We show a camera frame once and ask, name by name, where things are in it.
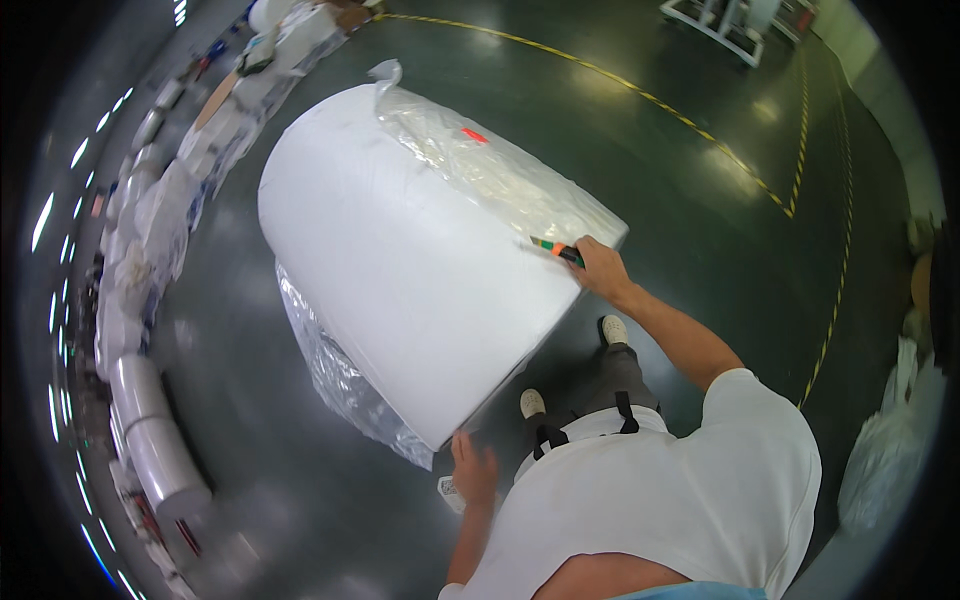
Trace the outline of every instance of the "yellow black floor tape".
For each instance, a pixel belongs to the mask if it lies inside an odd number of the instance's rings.
[[[538,49],[543,50],[543,51],[545,51],[545,52],[549,52],[550,54],[553,54],[553,55],[556,55],[556,56],[558,56],[558,57],[561,57],[561,58],[563,58],[563,59],[573,60],[573,61],[576,62],[577,64],[580,64],[580,65],[582,65],[582,66],[584,66],[584,67],[586,67],[586,68],[588,68],[588,69],[590,69],[590,70],[592,70],[592,71],[595,71],[595,72],[603,75],[604,77],[608,77],[608,78],[614,80],[615,82],[617,82],[617,83],[619,83],[619,84],[621,84],[621,85],[624,85],[624,86],[626,86],[626,87],[629,87],[631,90],[633,90],[634,92],[636,92],[637,94],[639,94],[640,96],[642,96],[645,100],[648,100],[649,102],[653,103],[653,104],[656,105],[657,107],[659,107],[659,108],[665,110],[666,112],[670,113],[670,115],[672,115],[674,118],[676,118],[677,120],[679,120],[680,122],[682,122],[684,125],[687,125],[688,127],[690,127],[690,128],[691,128],[692,130],[694,130],[696,133],[700,134],[704,139],[706,139],[706,140],[712,142],[714,145],[716,145],[716,147],[719,148],[721,152],[723,152],[725,155],[727,155],[727,157],[729,157],[730,160],[732,160],[734,163],[736,163],[736,165],[737,165],[738,167],[740,167],[741,169],[743,169],[743,171],[744,171],[747,175],[749,175],[751,178],[754,179],[754,181],[756,182],[756,184],[760,186],[760,189],[762,189],[764,192],[766,192],[767,195],[770,196],[770,199],[771,199],[772,201],[774,201],[774,203],[775,203],[777,206],[780,207],[780,210],[783,211],[783,214],[785,214],[787,217],[789,217],[789,218],[791,218],[791,219],[793,218],[793,214],[794,214],[793,206],[796,205],[796,194],[795,194],[794,197],[789,201],[788,204],[785,204],[785,203],[780,199],[780,197],[779,197],[772,189],[770,189],[770,186],[767,185],[760,177],[758,177],[758,176],[756,175],[756,173],[754,173],[753,169],[751,169],[749,166],[747,166],[746,163],[744,163],[742,160],[740,160],[739,158],[736,157],[736,155],[731,151],[730,148],[727,147],[726,144],[724,144],[723,142],[718,141],[715,137],[713,137],[713,136],[710,135],[709,133],[705,132],[705,131],[704,131],[703,129],[701,129],[700,127],[698,127],[696,123],[694,123],[694,122],[691,121],[690,119],[686,118],[685,116],[683,116],[682,114],[680,114],[679,112],[677,112],[673,107],[667,105],[664,101],[662,101],[661,99],[657,98],[656,96],[654,96],[654,95],[651,94],[650,92],[648,92],[648,91],[646,91],[646,90],[644,90],[644,89],[641,89],[640,87],[638,87],[638,86],[636,86],[636,85],[634,85],[634,84],[631,84],[631,83],[628,82],[627,80],[623,79],[622,77],[620,77],[620,76],[618,76],[618,75],[614,75],[614,74],[611,73],[610,71],[607,71],[607,70],[605,70],[605,69],[602,69],[602,68],[598,67],[597,65],[593,64],[592,62],[587,62],[586,60],[578,59],[577,57],[572,56],[572,55],[569,55],[569,54],[567,54],[566,52],[564,52],[564,51],[562,51],[562,50],[557,50],[556,48],[551,48],[550,46],[545,46],[545,45],[543,45],[543,44],[541,44],[541,43],[535,42],[535,41],[530,40],[530,39],[527,39],[527,38],[525,38],[525,37],[514,36],[514,35],[512,35],[512,34],[505,34],[505,33],[503,33],[503,32],[498,32],[497,30],[494,30],[494,29],[488,29],[488,28],[486,28],[486,27],[480,27],[480,26],[478,26],[478,25],[470,25],[469,23],[461,23],[461,22],[459,22],[459,21],[449,21],[449,20],[446,20],[446,19],[434,18],[434,17],[432,17],[432,16],[413,16],[413,15],[410,15],[410,14],[393,14],[393,13],[391,13],[391,12],[385,12],[385,13],[383,13],[383,14],[379,14],[379,15],[377,15],[377,16],[375,17],[375,20],[380,20],[380,19],[383,19],[383,18],[404,19],[404,20],[407,20],[407,21],[422,21],[422,22],[425,22],[425,23],[439,23],[439,24],[441,24],[441,25],[452,25],[453,27],[462,27],[462,28],[464,28],[464,29],[470,29],[470,30],[473,30],[473,31],[476,31],[476,32],[481,32],[481,33],[484,33],[484,34],[490,34],[491,36],[506,37],[507,39],[511,39],[511,40],[513,40],[513,41],[518,41],[518,42],[520,42],[521,44],[526,44],[526,45],[528,45],[528,46],[532,46],[532,47],[534,47],[534,48],[538,48]],[[805,121],[804,121],[803,131],[804,131],[804,140],[803,140],[803,142],[802,142],[802,148],[803,148],[803,150],[802,150],[802,155],[803,155],[803,153],[805,152],[805,145],[806,145],[806,140],[805,140],[806,124],[805,124]],[[799,190],[800,190],[799,180],[800,180],[800,174],[801,174],[802,170],[803,170],[803,165],[801,164],[801,165],[800,165],[800,172],[798,172],[797,177],[795,178],[795,181],[797,182],[797,185],[795,186],[795,189],[797,190],[797,193],[799,193]]]
[[[850,261],[851,236],[853,235],[853,162],[850,151],[850,130],[847,127],[847,111],[844,109],[843,93],[840,89],[840,83],[838,82],[836,75],[836,68],[833,66],[833,63],[830,64],[830,76],[833,78],[833,86],[836,88],[837,92],[837,105],[840,113],[841,139],[843,140],[842,153],[844,170],[844,198],[846,200],[844,205],[846,225],[844,227],[843,263],[840,267],[840,282],[837,285],[837,298],[833,304],[833,313],[830,317],[830,323],[827,327],[827,337],[820,346],[820,354],[817,356],[817,361],[813,365],[813,374],[806,382],[806,387],[804,388],[804,397],[797,402],[797,408],[804,407],[806,399],[810,396],[810,390],[813,388],[813,384],[817,381],[817,375],[820,374],[820,368],[824,364],[824,359],[827,357],[827,348],[829,348],[830,340],[833,338],[833,331],[836,328],[837,323],[837,315],[840,312],[840,300],[843,298],[843,289],[847,283],[847,264]]]
[[[806,163],[806,121],[809,114],[809,98],[806,92],[806,56],[804,49],[798,51],[800,54],[800,76],[803,85],[803,103],[800,111],[800,151],[797,155],[797,172],[793,178],[793,189],[790,190],[790,203],[787,206],[789,215],[792,217],[797,213],[797,198],[800,197],[800,182],[804,175],[804,164]]]

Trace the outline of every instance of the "plastic wrap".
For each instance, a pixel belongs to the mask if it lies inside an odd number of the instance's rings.
[[[391,408],[337,342],[327,335],[283,267],[276,280],[294,337],[324,403],[368,438],[377,440],[418,467],[432,469],[433,451]]]
[[[852,534],[873,528],[920,468],[924,438],[907,399],[916,379],[917,344],[900,338],[880,410],[863,422],[840,485],[840,524]]]
[[[160,289],[180,276],[192,221],[191,207],[202,194],[200,181],[174,160],[160,181],[136,206],[133,224],[143,243],[144,261]]]
[[[608,246],[622,238],[623,222],[576,183],[456,111],[397,87],[397,60],[370,74],[386,132],[504,224],[565,244],[588,233]]]

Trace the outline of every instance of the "wrapped roll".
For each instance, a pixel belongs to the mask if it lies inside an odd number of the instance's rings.
[[[172,420],[138,421],[127,432],[127,447],[156,514],[170,518],[192,516],[210,501],[210,489]]]

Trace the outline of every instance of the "paper roll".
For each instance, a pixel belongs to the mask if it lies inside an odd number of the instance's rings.
[[[127,354],[110,367],[110,391],[125,435],[139,420],[149,417],[171,418],[170,406],[163,395],[160,373],[146,356]]]
[[[159,516],[195,515],[210,501],[210,489],[197,472],[177,426],[169,419],[144,419],[127,432],[133,466]]]

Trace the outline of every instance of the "clear plastic film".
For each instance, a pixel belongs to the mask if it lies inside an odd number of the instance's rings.
[[[614,246],[622,237],[623,222],[576,183],[456,111],[397,87],[397,60],[370,75],[384,130],[504,224],[565,244],[589,234]]]
[[[287,319],[313,377],[313,387],[334,413],[418,467],[431,470],[433,451],[353,365],[330,337],[279,262],[276,281]]]

